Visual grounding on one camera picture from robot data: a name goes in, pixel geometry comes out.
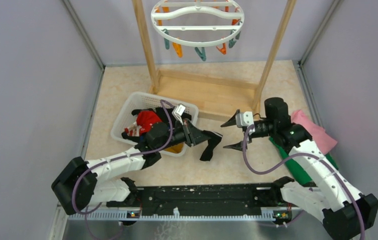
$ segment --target wooden post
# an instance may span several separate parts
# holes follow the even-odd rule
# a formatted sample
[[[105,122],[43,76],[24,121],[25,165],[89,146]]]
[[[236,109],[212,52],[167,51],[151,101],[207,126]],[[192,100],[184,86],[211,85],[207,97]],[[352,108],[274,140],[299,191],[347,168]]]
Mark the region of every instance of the wooden post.
[[[271,67],[273,66],[274,59],[276,58],[277,51],[279,50],[280,43],[283,39],[284,32],[286,31],[287,24],[289,23],[290,16],[292,15],[293,8],[295,8],[296,0],[287,0],[286,8],[282,19],[280,20],[279,28],[277,29],[276,37],[274,38],[273,45],[271,46],[270,54],[268,55],[267,63],[265,64],[264,71],[261,75],[261,80],[255,89],[254,100],[252,102],[252,110],[256,110],[258,102],[261,100],[262,90],[264,89],[265,82],[270,74]]]
[[[143,10],[142,0],[132,0],[134,14],[136,15],[137,26],[139,27],[140,39],[142,40],[143,50],[145,52],[146,63],[148,65],[150,80],[152,81],[153,93],[159,90],[159,77],[153,60],[152,47],[150,45],[148,27],[146,25],[145,11]]]

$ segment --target green cloth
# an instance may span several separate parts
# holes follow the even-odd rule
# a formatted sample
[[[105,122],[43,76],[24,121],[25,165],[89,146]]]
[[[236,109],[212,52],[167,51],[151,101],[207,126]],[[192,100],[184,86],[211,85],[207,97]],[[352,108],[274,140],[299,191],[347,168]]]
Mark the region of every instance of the green cloth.
[[[280,155],[282,159],[287,158],[289,155],[280,147],[278,146],[274,141],[273,138],[270,137],[269,140],[276,146],[276,148],[279,150]],[[339,167],[337,166],[336,162],[333,160],[332,156],[330,156],[330,153],[326,154],[326,158],[329,160],[329,162],[337,169],[339,170]],[[301,185],[307,184],[309,182],[312,182],[311,177],[307,174],[307,172],[297,163],[295,160],[290,159],[285,163],[287,169],[289,169],[290,173],[292,173],[293,178]]]

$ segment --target pink cloth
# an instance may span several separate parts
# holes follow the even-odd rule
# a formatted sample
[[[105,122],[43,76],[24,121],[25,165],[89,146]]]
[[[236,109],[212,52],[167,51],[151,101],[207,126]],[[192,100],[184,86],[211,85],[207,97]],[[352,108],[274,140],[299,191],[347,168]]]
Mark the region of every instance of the pink cloth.
[[[302,125],[312,135],[312,139],[323,154],[328,154],[336,146],[337,141],[327,135],[324,128],[309,120],[302,110],[296,110],[292,113],[292,122]]]

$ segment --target floor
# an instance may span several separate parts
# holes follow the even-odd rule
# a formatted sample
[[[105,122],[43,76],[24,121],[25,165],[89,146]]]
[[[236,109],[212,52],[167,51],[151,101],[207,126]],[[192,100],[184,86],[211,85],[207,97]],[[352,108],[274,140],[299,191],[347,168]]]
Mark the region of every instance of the floor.
[[[256,61],[170,64],[162,67],[257,83],[264,66],[264,61]],[[110,131],[127,97],[136,91],[148,92],[149,87],[149,73],[144,65],[106,68],[87,147],[87,160],[114,155],[131,147],[114,140],[110,136]],[[266,98],[282,97],[289,105],[289,113],[302,109],[307,115],[310,114],[292,61],[274,63],[262,96],[262,102]],[[241,152],[222,148],[241,141],[243,138],[241,129],[220,128],[221,123],[200,118],[196,126],[224,135],[211,161],[199,160],[206,147],[206,143],[203,143],[189,148],[182,157],[163,155],[155,165],[142,171],[126,173],[124,176],[136,181],[137,186],[260,183],[290,176],[284,166],[267,175],[251,173],[243,162]],[[280,156],[269,140],[262,138],[255,139],[249,145],[248,159],[253,168],[264,171],[277,164]]]

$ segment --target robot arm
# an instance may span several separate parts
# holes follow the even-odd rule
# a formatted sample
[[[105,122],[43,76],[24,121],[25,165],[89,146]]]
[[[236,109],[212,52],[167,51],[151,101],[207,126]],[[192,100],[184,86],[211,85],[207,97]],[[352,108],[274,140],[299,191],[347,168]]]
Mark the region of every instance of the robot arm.
[[[365,196],[350,184],[320,152],[308,131],[291,123],[283,99],[265,100],[265,112],[266,118],[254,120],[251,112],[238,110],[222,127],[237,125],[242,128],[248,143],[253,138],[272,137],[321,190],[320,193],[312,192],[295,181],[287,181],[280,188],[281,200],[313,215],[333,239],[350,239],[372,227],[378,210],[377,198],[373,194]],[[225,148],[246,150],[243,142]],[[359,216],[364,226],[358,221]]]
[[[215,135],[213,132],[197,129],[188,119],[182,122],[176,123],[167,147],[180,143],[192,147]],[[65,212],[72,215],[76,213],[75,207],[81,211],[88,205],[110,201],[133,204],[136,200],[133,194],[137,191],[136,186],[128,178],[117,177],[155,164],[161,159],[160,153],[155,150],[167,143],[169,135],[168,126],[158,122],[152,126],[141,143],[127,151],[95,160],[84,161],[81,157],[71,160],[51,186]]]

